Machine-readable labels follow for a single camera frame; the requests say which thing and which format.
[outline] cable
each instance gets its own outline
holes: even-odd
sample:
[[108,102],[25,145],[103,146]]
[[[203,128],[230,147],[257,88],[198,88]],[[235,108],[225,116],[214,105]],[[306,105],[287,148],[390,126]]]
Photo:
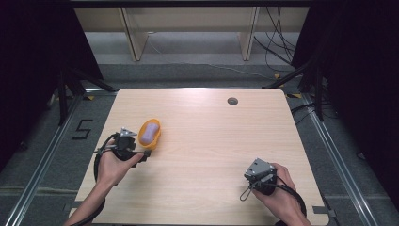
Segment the cable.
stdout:
[[[276,187],[276,188],[280,188],[280,189],[282,189],[282,190],[288,192],[290,195],[292,195],[292,196],[298,201],[299,206],[300,206],[300,210],[301,210],[302,214],[306,217],[306,216],[307,216],[306,204],[305,204],[305,202],[303,201],[302,197],[301,197],[295,190],[293,190],[292,188],[290,188],[280,177],[277,176],[277,178],[280,179],[280,180],[283,182],[283,185],[263,184],[261,181],[257,181],[256,183],[250,185],[250,186],[243,192],[243,194],[241,194],[240,200],[241,200],[242,202],[245,201],[245,200],[248,198],[250,192],[254,189],[254,187],[255,187],[257,184],[263,184],[263,186],[273,186],[273,187]],[[282,220],[278,221],[275,225],[277,225],[277,226],[286,226],[286,224],[285,224]]]
[[[150,45],[150,47],[151,47],[152,49],[155,50],[155,52],[157,52],[158,54],[160,54],[160,55],[162,56],[162,58],[164,58],[164,54],[152,45],[152,43],[150,42],[150,39],[148,39],[147,42],[148,42],[148,44]],[[171,61],[168,61],[167,59],[164,59],[164,61],[167,62],[167,63],[169,63],[169,64],[188,64],[188,65],[194,65],[194,64],[192,64],[192,63],[187,63],[187,62],[171,62]],[[258,75],[258,76],[261,76],[261,77],[263,77],[263,78],[276,81],[275,78],[270,78],[270,77],[268,77],[267,75],[264,75],[264,74],[261,74],[261,73],[248,73],[248,72],[243,72],[243,71],[236,70],[236,69],[234,69],[234,68],[216,66],[215,64],[204,64],[204,65],[207,65],[207,66],[210,66],[210,67],[214,67],[214,68],[218,68],[218,69],[231,70],[231,71],[234,71],[234,72],[237,72],[237,73],[250,74],[250,75]]]
[[330,115],[326,114],[324,111],[323,111],[323,115],[326,116],[327,118],[330,118],[330,119],[333,119],[333,120],[337,120],[337,119],[340,118],[339,116],[330,116]]
[[[94,168],[94,179],[96,182],[97,182],[97,176],[98,176],[98,171],[99,171],[100,159],[104,153],[105,146],[108,143],[108,141],[111,140],[111,138],[115,138],[117,135],[118,135],[118,133],[109,136],[109,138],[104,142],[103,146],[101,148],[99,148],[97,151],[96,158],[94,159],[94,167],[93,167]],[[84,219],[80,220],[79,222],[74,223],[72,226],[82,226],[82,225],[85,225],[85,224],[91,222],[97,216],[99,216],[99,214],[103,211],[104,206],[105,206],[105,199],[100,204],[100,206],[94,211],[94,213],[89,215],[87,218],[84,218]]]
[[310,107],[310,106],[314,106],[314,103],[310,103],[310,104],[307,104],[307,105],[301,105],[301,106],[294,107],[293,109],[291,109],[291,114],[293,114],[293,116],[294,116],[295,113],[298,112],[300,109],[302,109],[304,107]]
[[277,21],[277,23],[275,23],[275,20],[274,20],[273,17],[271,16],[268,7],[266,7],[266,10],[267,10],[267,13],[268,13],[268,15],[269,15],[269,18],[270,18],[270,20],[271,20],[271,22],[272,22],[274,28],[275,28],[274,31],[273,31],[273,35],[272,35],[271,38],[270,38],[270,37],[268,36],[268,34],[266,33],[266,36],[269,38],[269,43],[268,43],[267,47],[263,46],[263,48],[266,50],[266,55],[265,55],[265,62],[266,62],[266,65],[267,65],[267,67],[269,67],[270,69],[275,70],[275,71],[278,71],[278,72],[288,72],[288,71],[280,71],[280,70],[276,70],[276,69],[272,68],[272,67],[269,65],[268,61],[267,61],[267,52],[270,50],[270,45],[271,45],[271,43],[272,43],[272,42],[275,43],[275,42],[273,41],[273,39],[274,39],[276,33],[279,34],[279,36],[280,36],[280,38],[281,38],[282,43],[283,43],[284,46],[277,45],[276,43],[275,43],[275,44],[276,44],[278,47],[281,47],[281,48],[284,49],[285,54],[287,55],[287,57],[288,57],[288,59],[289,59],[289,60],[284,59],[283,61],[286,62],[287,64],[290,64],[290,65],[291,65],[291,57],[292,57],[292,54],[291,54],[291,52],[289,51],[290,49],[288,48],[288,46],[285,44],[285,41],[284,41],[285,38],[282,36],[282,34],[280,34],[281,32],[280,32],[279,29],[278,29],[278,25],[281,27],[281,21],[280,21],[281,9],[278,8],[278,21]]
[[296,123],[295,123],[295,125],[298,125],[300,122],[302,122],[303,120],[305,120],[305,118],[306,117],[308,117],[311,113],[313,113],[314,112],[314,110],[312,110],[311,112],[309,112],[308,114],[306,114],[302,119],[300,119],[299,121],[297,121]]
[[280,56],[279,54],[277,54],[276,52],[272,51],[271,49],[267,48],[266,46],[264,46],[260,41],[258,41],[258,39],[254,36],[253,39],[255,41],[257,41],[266,51],[272,53],[274,56],[278,57],[279,59],[281,59],[282,61],[284,61],[287,64],[290,64],[291,62],[286,60],[285,58],[283,58],[282,56]]

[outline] finger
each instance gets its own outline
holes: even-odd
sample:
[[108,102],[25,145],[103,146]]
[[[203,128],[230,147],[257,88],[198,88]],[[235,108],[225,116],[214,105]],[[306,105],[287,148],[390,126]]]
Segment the finger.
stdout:
[[[289,186],[293,190],[296,190],[295,184],[293,182],[293,179],[291,179],[291,175],[288,169],[278,163],[271,163],[271,165],[276,168],[278,177],[281,178],[287,184],[287,186]],[[278,184],[282,185],[283,182],[278,180]]]
[[106,143],[107,145],[111,145],[115,143],[115,139],[111,138],[110,140],[108,140],[108,142]]
[[109,156],[109,155],[113,155],[114,157],[116,157],[116,156],[114,155],[114,153],[112,153],[111,150],[108,149],[108,150],[104,150],[103,156],[102,156],[101,159],[105,159],[104,157],[105,157],[105,156]]
[[144,153],[137,153],[135,155],[133,155],[133,157],[131,157],[129,160],[125,161],[125,163],[127,165],[129,165],[130,167],[132,167],[134,164],[136,164],[138,161],[140,161],[140,159],[144,156]]
[[262,192],[253,189],[252,193],[255,195],[255,197],[260,200],[261,202],[263,202],[263,204],[265,204],[266,206],[269,204],[269,197],[262,194]]

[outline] gray floor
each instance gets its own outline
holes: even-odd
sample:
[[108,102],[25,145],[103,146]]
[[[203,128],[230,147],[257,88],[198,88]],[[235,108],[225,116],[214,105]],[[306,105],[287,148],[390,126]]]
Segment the gray floor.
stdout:
[[[257,34],[266,43],[264,34]],[[287,34],[295,43],[297,34]],[[133,62],[124,34],[88,34],[88,39],[100,64],[104,80],[117,88],[177,88],[177,87],[243,87],[256,88],[270,84],[275,74],[285,75],[265,65],[265,51],[254,42],[250,61],[243,61],[236,34],[233,33],[154,33],[150,34],[145,53],[139,62]],[[273,47],[283,54],[278,47]],[[273,69],[290,71],[290,66],[268,56]],[[281,89],[297,93],[300,77]],[[40,182],[21,225],[60,225],[67,218],[86,172],[92,151],[96,148],[113,95],[96,95],[93,100],[83,100],[77,107],[71,123],[49,169]],[[291,108],[303,105],[301,98],[287,98]],[[0,223],[4,224],[9,211],[18,201],[34,169],[57,129],[58,105],[54,102],[44,112],[36,128],[27,138],[29,148],[18,152],[0,174]],[[399,225],[399,215],[375,178],[367,162],[356,156],[358,148],[347,134],[334,109],[324,106],[325,126],[332,136],[344,163],[349,168],[359,190],[371,207],[379,225]],[[88,139],[76,132],[80,120],[90,129]],[[327,153],[315,125],[304,108],[294,115],[297,130],[310,160],[316,182],[330,207],[336,211],[340,225],[362,225],[356,205],[353,204],[342,179]],[[337,225],[332,218],[328,225]]]

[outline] black cable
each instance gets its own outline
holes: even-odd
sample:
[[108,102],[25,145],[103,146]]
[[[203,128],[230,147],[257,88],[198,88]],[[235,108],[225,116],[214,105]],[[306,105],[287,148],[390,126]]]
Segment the black cable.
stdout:
[[279,48],[282,48],[282,49],[285,48],[284,46],[282,46],[282,45],[276,43],[275,41],[273,41],[272,38],[270,38],[269,34],[267,34],[267,32],[264,32],[264,33],[265,33],[265,35],[269,38],[269,41],[271,41],[273,44],[275,44],[275,45],[278,46]]
[[[263,48],[266,50],[266,54],[265,54],[265,56],[264,56],[266,65],[267,65],[268,68],[270,68],[271,70],[274,70],[274,71],[276,71],[276,72],[290,72],[290,71],[284,71],[284,70],[277,70],[277,69],[274,69],[274,68],[272,68],[272,67],[269,65],[269,63],[268,63],[268,61],[267,61],[267,52],[270,51],[270,45],[271,45],[271,43],[273,42],[274,36],[276,35],[276,33],[278,33],[280,37],[282,37],[282,35],[279,33],[279,29],[277,28],[277,26],[276,26],[276,24],[275,24],[275,21],[274,21],[273,17],[271,16],[271,14],[270,14],[268,8],[266,8],[266,10],[267,10],[267,12],[268,12],[268,15],[269,15],[269,17],[270,17],[270,20],[272,21],[272,24],[273,24],[274,28],[275,28],[275,30],[274,30],[274,32],[273,32],[272,38],[270,38],[270,37],[267,35],[267,33],[266,33],[266,36],[269,38],[269,43],[268,43],[267,47],[263,45]],[[284,47],[283,47],[283,46],[279,46],[279,47],[281,47],[281,48],[284,49],[284,51],[285,51],[287,57],[289,58],[289,60],[283,59],[283,61],[284,61],[285,63],[291,65],[291,59],[290,59],[290,54],[291,54],[291,53],[287,53],[287,48],[288,48],[288,47],[285,45],[285,42],[283,42],[283,43],[284,43]]]
[[330,118],[330,119],[333,119],[333,120],[337,120],[337,119],[340,118],[338,116],[330,116],[330,115],[326,114],[326,112],[324,112],[324,111],[323,111],[323,115],[326,116],[327,118]]
[[[109,136],[109,138],[104,142],[103,146],[101,146],[101,148],[98,149],[96,158],[94,159],[94,179],[97,182],[97,176],[98,176],[98,171],[99,171],[99,165],[100,165],[100,159],[101,156],[104,153],[105,150],[105,146],[108,143],[109,140],[111,140],[111,138],[115,138],[119,133],[113,134],[111,136]],[[103,202],[100,204],[100,206],[94,211],[94,213],[92,213],[91,215],[89,215],[87,218],[82,219],[81,221],[74,223],[72,226],[82,226],[85,225],[89,222],[91,222],[92,220],[94,220],[97,216],[99,216],[99,214],[103,211],[105,206],[105,199],[103,200]]]
[[[298,201],[299,206],[300,206],[300,210],[301,210],[302,214],[306,217],[306,216],[307,216],[306,204],[305,204],[305,202],[303,201],[302,197],[301,197],[295,190],[293,190],[292,188],[290,188],[280,177],[277,176],[277,178],[280,179],[280,180],[282,181],[283,185],[263,184],[263,186],[273,186],[273,187],[280,188],[280,189],[282,189],[282,190],[288,192],[290,195],[292,195],[292,196]],[[261,181],[258,181],[258,182],[256,182],[256,183],[250,185],[250,186],[243,192],[243,194],[241,194],[240,200],[241,200],[241,201],[245,201],[245,200],[248,198],[248,196],[249,196],[250,192],[252,191],[252,189],[253,189],[257,184],[261,184],[261,183],[262,183]],[[242,197],[244,196],[244,194],[245,194],[248,190],[249,190],[248,194],[247,194],[246,197],[243,199]],[[275,225],[276,225],[276,226],[286,226],[286,224],[285,224],[283,221],[281,221],[281,220],[278,221]]]
[[280,56],[278,53],[274,52],[273,50],[267,48],[266,46],[264,46],[260,41],[258,41],[258,39],[254,36],[253,39],[255,41],[257,41],[266,51],[272,53],[274,56],[278,57],[279,59],[281,59],[282,61],[284,61],[287,64],[291,64],[290,61],[288,61],[287,59],[285,59],[284,57]]
[[303,120],[305,120],[305,118],[306,117],[308,117],[311,113],[313,113],[314,112],[314,110],[312,110],[311,112],[309,112],[308,114],[306,114],[302,119],[300,119],[299,121],[297,121],[296,123],[295,123],[295,125],[298,125],[300,122],[302,122]]
[[305,108],[305,107],[310,107],[310,106],[314,106],[314,103],[294,107],[293,109],[291,109],[291,114],[293,114],[293,116],[294,116],[295,113],[298,112],[300,109]]
[[287,57],[288,57],[289,60],[291,61],[291,57],[293,57],[293,55],[291,54],[291,52],[288,51],[289,48],[288,48],[288,46],[287,46],[286,43],[285,43],[287,40],[282,36],[281,19],[280,19],[280,16],[281,16],[281,8],[278,7],[278,20],[277,20],[276,23],[275,23],[273,17],[271,16],[268,7],[266,7],[266,10],[267,10],[267,13],[268,13],[268,15],[269,15],[269,18],[270,18],[270,20],[271,20],[271,22],[272,22],[274,28],[275,28],[275,30],[274,30],[274,32],[273,32],[272,38],[270,38],[267,34],[266,34],[266,35],[267,35],[267,37],[270,39],[270,41],[273,40],[273,38],[274,38],[274,36],[275,36],[276,33],[279,35],[279,37],[280,37],[280,39],[281,39],[281,41],[282,41],[282,43],[283,43],[283,45],[284,45],[283,48],[284,48],[284,50],[285,50],[285,54],[287,55]]

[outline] metal frame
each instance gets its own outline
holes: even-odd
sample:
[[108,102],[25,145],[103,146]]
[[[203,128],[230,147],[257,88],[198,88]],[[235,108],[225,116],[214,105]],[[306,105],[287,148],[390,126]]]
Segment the metal frame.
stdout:
[[[305,105],[311,104],[311,97],[308,93],[303,93],[302,97]],[[311,120],[313,121],[320,138],[323,140],[323,143],[326,146],[327,152],[338,174],[340,175],[341,180],[343,181],[343,186],[346,188],[349,197],[358,211],[361,221],[364,225],[379,225],[374,214],[372,213],[369,203],[366,201],[366,199],[364,199],[364,196],[356,184],[355,179],[343,161],[343,158],[341,157],[337,146],[335,146],[335,143],[332,140],[325,124],[318,120],[317,115],[313,112],[313,110],[309,110],[309,112],[311,114]]]
[[48,170],[54,158],[56,150],[59,144],[61,143],[61,140],[64,137],[66,130],[70,125],[73,113],[75,109],[79,106],[81,100],[82,96],[75,96],[74,99],[72,100],[71,106],[69,107],[71,113],[66,118],[64,123],[59,125],[58,128],[56,129],[56,133],[53,136],[53,139],[51,140],[49,146],[47,147],[46,152],[44,153],[41,161],[36,167],[35,172],[30,178],[27,186],[25,187],[24,192],[22,193],[20,199],[17,201],[15,206],[12,208],[8,216],[8,221],[6,223],[7,226],[20,225],[22,220],[24,219],[24,215],[26,214],[26,211],[30,203],[33,201],[33,198],[35,197],[35,193],[41,183],[41,180],[43,179],[46,171]]
[[309,7],[338,0],[39,0],[37,5],[73,8]]

